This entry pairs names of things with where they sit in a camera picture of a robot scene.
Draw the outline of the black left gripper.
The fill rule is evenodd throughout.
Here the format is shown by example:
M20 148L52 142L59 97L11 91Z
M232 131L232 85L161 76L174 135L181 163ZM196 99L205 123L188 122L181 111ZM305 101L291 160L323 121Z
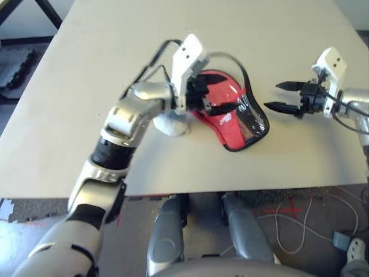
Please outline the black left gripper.
M226 81L227 78L221 74L200 74L187 82L186 111L205 110L207 115L223 115L239 107L237 102L224 102L219 106L212 106L207 100L209 93L208 85L215 85Z

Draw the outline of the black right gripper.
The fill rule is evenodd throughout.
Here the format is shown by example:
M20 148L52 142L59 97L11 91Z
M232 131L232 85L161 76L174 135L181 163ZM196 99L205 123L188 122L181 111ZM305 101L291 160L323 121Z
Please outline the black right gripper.
M283 114L298 115L299 118L303 118L305 114L319 113L324 109L326 100L325 90L316 78L307 82L285 81L277 84L276 88L285 91L300 91L301 106L298 108L298 106L283 102L264 103L264 106L270 110Z

